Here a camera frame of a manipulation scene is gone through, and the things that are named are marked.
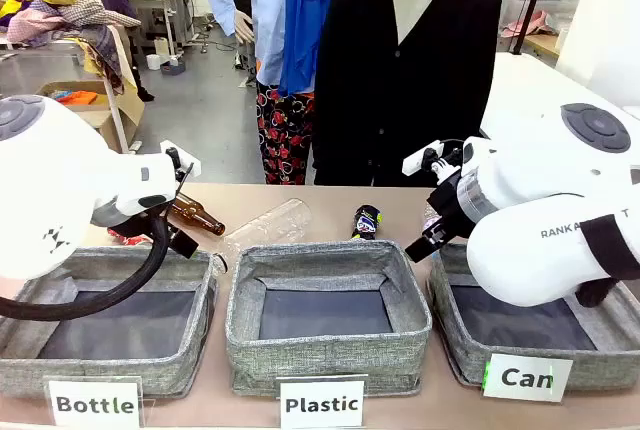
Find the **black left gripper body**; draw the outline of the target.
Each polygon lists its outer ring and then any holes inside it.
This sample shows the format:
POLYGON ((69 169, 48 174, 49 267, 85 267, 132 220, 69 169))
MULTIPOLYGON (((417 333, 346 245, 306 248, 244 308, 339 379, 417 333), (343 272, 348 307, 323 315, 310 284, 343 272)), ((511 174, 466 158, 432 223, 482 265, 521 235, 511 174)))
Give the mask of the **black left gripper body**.
POLYGON ((190 259, 199 247, 191 236, 173 224, 168 224, 169 248, 175 253, 190 259))

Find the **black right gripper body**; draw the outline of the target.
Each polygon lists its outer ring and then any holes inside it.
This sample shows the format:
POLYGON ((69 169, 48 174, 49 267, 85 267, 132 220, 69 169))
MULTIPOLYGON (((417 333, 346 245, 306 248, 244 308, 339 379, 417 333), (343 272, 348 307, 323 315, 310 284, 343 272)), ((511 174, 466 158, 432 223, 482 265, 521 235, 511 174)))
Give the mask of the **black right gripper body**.
POLYGON ((436 211, 438 218, 422 232, 430 251, 437 251, 454 238, 468 239, 475 223, 461 208, 457 197, 457 187, 461 171, 456 170, 440 183, 427 198, 428 204, 436 211))

